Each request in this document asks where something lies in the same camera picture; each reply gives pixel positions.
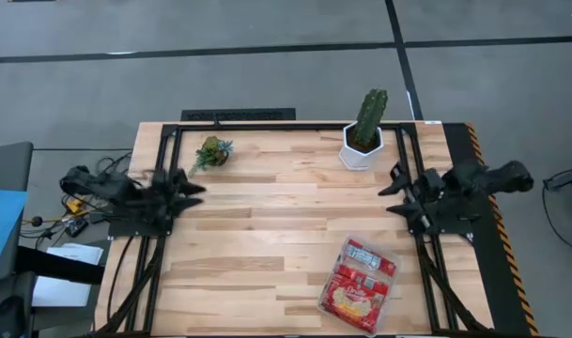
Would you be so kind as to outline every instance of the yellow and black hazard tape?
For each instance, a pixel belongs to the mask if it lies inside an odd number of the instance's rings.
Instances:
[[[480,150],[480,144],[477,142],[477,137],[475,136],[475,129],[472,125],[467,124],[467,130],[470,133],[470,139],[472,141],[473,152],[475,153],[475,158],[477,161],[484,165],[484,159],[482,158],[482,151]],[[530,303],[526,298],[526,291],[521,282],[521,277],[519,277],[518,271],[518,263],[515,260],[515,256],[513,255],[513,250],[511,250],[511,244],[509,243],[509,237],[507,236],[507,232],[504,229],[504,225],[502,224],[502,214],[499,206],[496,202],[496,197],[494,195],[490,195],[488,197],[490,200],[490,204],[492,205],[492,212],[494,213],[494,219],[496,220],[496,226],[499,231],[499,236],[501,236],[502,240],[502,248],[504,249],[507,262],[509,263],[509,269],[511,270],[511,274],[513,274],[513,281],[518,289],[519,299],[521,301],[521,307],[526,315],[526,322],[528,323],[528,327],[530,328],[530,333],[532,336],[538,336],[538,329],[536,328],[536,323],[533,320],[533,313],[532,308],[530,307]]]

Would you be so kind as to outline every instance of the green cactus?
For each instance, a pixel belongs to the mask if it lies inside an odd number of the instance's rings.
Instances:
[[[195,163],[190,169],[189,177],[195,175],[198,169],[207,170],[207,166],[221,166],[233,152],[233,141],[219,140],[216,136],[207,137],[202,147],[195,151]]]
[[[371,89],[364,97],[363,105],[357,124],[352,132],[352,140],[355,145],[368,147],[376,136],[376,127],[381,121],[383,112],[386,110],[388,92],[382,89]]]

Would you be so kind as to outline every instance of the gray floor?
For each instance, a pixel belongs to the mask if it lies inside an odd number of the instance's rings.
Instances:
[[[572,35],[572,0],[394,3],[406,41]],[[393,41],[383,1],[0,0],[0,56],[367,41]],[[517,159],[532,171],[532,192],[499,201],[540,333],[572,337],[572,250],[540,201],[540,181],[572,168],[572,43],[408,53],[425,119],[471,122],[488,164]],[[139,122],[176,120],[181,109],[294,107],[299,119],[351,119],[374,86],[390,91],[388,118],[411,118],[392,49],[4,64],[0,145],[129,148]],[[26,216],[61,211],[57,180],[72,165],[120,154],[36,151]],[[572,239],[572,190],[549,204]],[[100,238],[105,228],[92,226],[77,239]]]

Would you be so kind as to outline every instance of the white hexagonal pot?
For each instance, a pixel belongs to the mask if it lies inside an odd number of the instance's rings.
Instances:
[[[376,128],[376,133],[379,137],[379,146],[371,150],[368,153],[362,153],[348,145],[347,141],[347,131],[348,129],[354,127],[357,123],[354,122],[346,127],[344,127],[344,145],[342,150],[340,150],[340,160],[346,166],[348,170],[351,171],[364,171],[369,169],[371,163],[378,157],[379,151],[383,148],[383,139],[381,138],[381,128]]]

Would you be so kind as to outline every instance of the wooden tabletop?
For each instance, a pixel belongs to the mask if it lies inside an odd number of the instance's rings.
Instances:
[[[140,125],[133,177],[154,168],[161,129],[162,123]],[[425,167],[449,169],[442,125],[417,123],[417,131]],[[391,183],[389,172],[398,161],[393,131],[383,132],[385,147],[367,172],[347,171],[338,159],[341,131],[186,131],[179,167],[188,170],[196,149],[211,135],[233,140],[235,153],[223,167],[191,179],[208,191],[203,205],[181,214],[166,242],[153,335],[355,334],[317,309],[348,235],[402,257],[380,333],[430,332],[415,242],[406,221],[385,210],[401,204],[403,195],[378,196]],[[98,328],[106,322],[110,285],[126,242],[118,238],[110,249],[96,308]],[[451,286],[491,327],[473,247],[455,235],[442,235],[441,242]],[[139,238],[118,273],[112,312],[131,290],[138,249]],[[445,327],[437,287],[435,294]],[[145,289],[136,328],[142,327],[146,299]]]

